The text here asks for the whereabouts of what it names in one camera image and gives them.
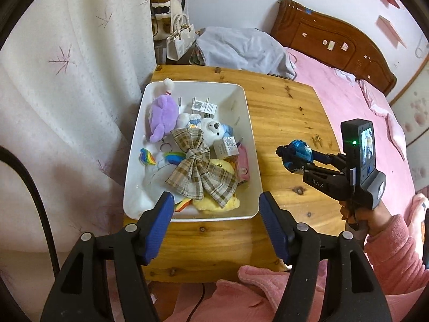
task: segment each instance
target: plaid bow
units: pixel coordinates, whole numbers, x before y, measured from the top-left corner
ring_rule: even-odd
[[[237,189],[237,179],[230,172],[210,163],[210,148],[204,144],[202,130],[180,128],[171,131],[179,148],[186,152],[166,183],[181,195],[201,200],[204,190],[224,208]]]

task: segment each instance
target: blue plush toy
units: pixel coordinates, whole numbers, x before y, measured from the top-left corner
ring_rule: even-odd
[[[296,165],[293,161],[288,160],[288,156],[297,156],[308,162],[313,162],[313,151],[306,142],[302,140],[294,140],[287,146],[279,146],[276,154],[283,160],[283,166],[292,173],[302,174],[304,171],[302,165]]]

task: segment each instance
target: pink bedsheet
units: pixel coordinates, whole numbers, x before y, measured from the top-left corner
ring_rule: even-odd
[[[357,83],[351,84],[337,76],[333,68],[313,58],[291,48],[285,47],[285,49],[292,55],[292,62],[295,61],[295,57],[297,59],[295,81],[312,86],[319,97],[341,151],[343,142],[340,123],[342,121],[362,118],[373,122],[377,169],[384,172],[387,178],[383,202],[393,215],[399,213],[407,219],[415,189],[408,161],[402,159],[389,139],[386,120],[370,111]],[[376,104],[392,112],[384,95],[370,84],[368,87]]]

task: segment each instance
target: blue gripper pad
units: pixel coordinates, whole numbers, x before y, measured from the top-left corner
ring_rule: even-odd
[[[281,210],[270,192],[263,192],[259,196],[259,212],[276,255],[287,263],[289,261],[288,245],[293,240],[291,237],[294,236],[290,231],[289,234],[286,233],[280,225],[278,217],[282,216]]]
[[[158,255],[162,240],[164,240],[174,212],[173,195],[170,192],[164,192],[152,211],[157,211],[158,214],[151,225],[149,234],[146,236],[144,257],[147,264]]]

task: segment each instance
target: keychain ring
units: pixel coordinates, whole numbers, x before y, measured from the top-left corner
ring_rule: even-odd
[[[169,146],[170,147],[170,150],[169,151],[162,151],[162,147],[163,146]],[[164,152],[164,153],[170,153],[170,152],[172,152],[173,151],[173,148],[171,147],[171,144],[170,143],[166,143],[165,141],[162,141],[162,144],[161,144],[161,146],[160,146],[160,150],[161,150],[161,152]]]

